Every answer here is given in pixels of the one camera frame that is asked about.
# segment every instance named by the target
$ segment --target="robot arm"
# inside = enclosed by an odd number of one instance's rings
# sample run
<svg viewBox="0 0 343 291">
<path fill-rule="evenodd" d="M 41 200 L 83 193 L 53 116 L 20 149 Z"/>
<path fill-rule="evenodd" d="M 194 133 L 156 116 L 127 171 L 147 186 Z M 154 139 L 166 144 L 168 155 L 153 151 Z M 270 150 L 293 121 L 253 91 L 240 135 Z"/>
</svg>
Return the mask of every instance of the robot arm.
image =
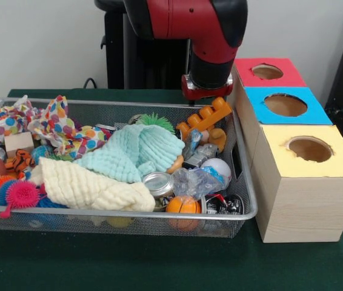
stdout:
<svg viewBox="0 0 343 291">
<path fill-rule="evenodd" d="M 190 74 L 182 77 L 188 99 L 229 91 L 227 80 L 247 24 L 247 0 L 124 2 L 140 38 L 191 39 Z"/>
</svg>

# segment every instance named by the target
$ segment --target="yellow ball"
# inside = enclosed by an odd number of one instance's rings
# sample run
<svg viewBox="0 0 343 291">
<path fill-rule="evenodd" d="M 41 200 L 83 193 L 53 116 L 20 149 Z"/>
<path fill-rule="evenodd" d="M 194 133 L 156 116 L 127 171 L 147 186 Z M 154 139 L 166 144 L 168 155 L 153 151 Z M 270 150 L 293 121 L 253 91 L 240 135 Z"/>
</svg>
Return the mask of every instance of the yellow ball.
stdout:
<svg viewBox="0 0 343 291">
<path fill-rule="evenodd" d="M 134 218 L 131 217 L 114 217 L 109 216 L 106 218 L 107 223 L 117 229 L 124 229 L 134 222 Z"/>
</svg>

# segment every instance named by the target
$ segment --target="wire mesh basket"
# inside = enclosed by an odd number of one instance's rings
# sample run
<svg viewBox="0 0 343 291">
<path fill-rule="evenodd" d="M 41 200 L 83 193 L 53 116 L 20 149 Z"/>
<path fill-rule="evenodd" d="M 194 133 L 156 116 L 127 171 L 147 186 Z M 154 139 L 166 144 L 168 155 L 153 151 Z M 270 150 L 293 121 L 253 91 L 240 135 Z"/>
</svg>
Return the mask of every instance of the wire mesh basket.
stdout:
<svg viewBox="0 0 343 291">
<path fill-rule="evenodd" d="M 0 99 L 0 107 L 13 105 L 16 98 Z M 34 107 L 46 108 L 50 100 L 29 99 Z M 68 101 L 69 117 L 81 124 L 122 127 L 136 114 L 158 113 L 174 126 L 198 113 L 201 107 L 124 102 Z M 256 215 L 255 191 L 248 168 L 239 119 L 234 111 L 217 127 L 227 134 L 222 158 L 232 169 L 232 179 L 223 195 L 239 195 L 244 212 L 240 215 L 126 212 L 78 209 L 30 208 L 13 210 L 9 219 L 0 219 L 0 230 L 40 232 L 119 233 L 131 235 L 212 236 L 232 238 L 247 219 Z"/>
</svg>

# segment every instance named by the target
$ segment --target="colorful polka dot cloth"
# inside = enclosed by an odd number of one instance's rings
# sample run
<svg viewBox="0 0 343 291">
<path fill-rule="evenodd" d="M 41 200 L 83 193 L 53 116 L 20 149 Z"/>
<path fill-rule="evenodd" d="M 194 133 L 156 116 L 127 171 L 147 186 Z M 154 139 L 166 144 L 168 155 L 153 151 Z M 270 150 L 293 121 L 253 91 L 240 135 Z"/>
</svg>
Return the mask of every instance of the colorful polka dot cloth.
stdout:
<svg viewBox="0 0 343 291">
<path fill-rule="evenodd" d="M 111 135 L 98 127 L 83 126 L 76 129 L 75 123 L 67 115 L 67 98 L 58 96 L 50 101 L 41 118 L 30 122 L 27 128 L 38 136 L 36 139 L 50 141 L 56 147 L 57 155 L 69 155 L 73 159 L 102 147 Z"/>
<path fill-rule="evenodd" d="M 58 156 L 78 159 L 83 154 L 102 147 L 111 136 L 108 130 L 83 126 L 80 129 L 68 117 L 65 96 L 51 100 L 45 110 L 34 108 L 27 96 L 13 106 L 0 108 L 0 145 L 4 136 L 30 131 L 34 139 L 43 139 L 55 147 Z"/>
<path fill-rule="evenodd" d="M 26 95 L 13 106 L 0 108 L 0 145 L 5 136 L 26 132 L 29 122 L 40 117 L 41 110 L 33 108 Z"/>
</svg>

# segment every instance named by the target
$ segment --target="red box lid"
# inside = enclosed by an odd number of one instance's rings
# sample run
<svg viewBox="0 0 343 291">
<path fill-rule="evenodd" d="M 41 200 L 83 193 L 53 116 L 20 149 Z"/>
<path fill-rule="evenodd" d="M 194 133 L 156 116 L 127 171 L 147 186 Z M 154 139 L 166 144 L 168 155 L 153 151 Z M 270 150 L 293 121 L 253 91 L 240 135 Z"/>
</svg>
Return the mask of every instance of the red box lid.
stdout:
<svg viewBox="0 0 343 291">
<path fill-rule="evenodd" d="M 244 87 L 307 87 L 289 59 L 235 59 Z"/>
</svg>

